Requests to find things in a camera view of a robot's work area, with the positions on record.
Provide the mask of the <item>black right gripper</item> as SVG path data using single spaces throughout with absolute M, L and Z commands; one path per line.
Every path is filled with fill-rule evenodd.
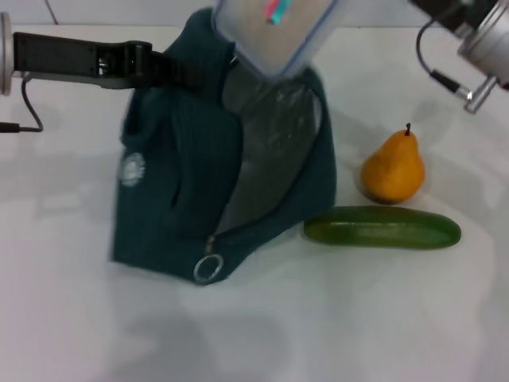
M 409 0 L 409 3 L 456 36 L 477 30 L 495 8 L 495 0 Z

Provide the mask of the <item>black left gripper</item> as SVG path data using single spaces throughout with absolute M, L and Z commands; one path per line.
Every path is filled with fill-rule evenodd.
M 14 70 L 37 80 L 114 90 L 204 84 L 200 70 L 152 51 L 149 43 L 101 43 L 32 33 L 14 34 Z

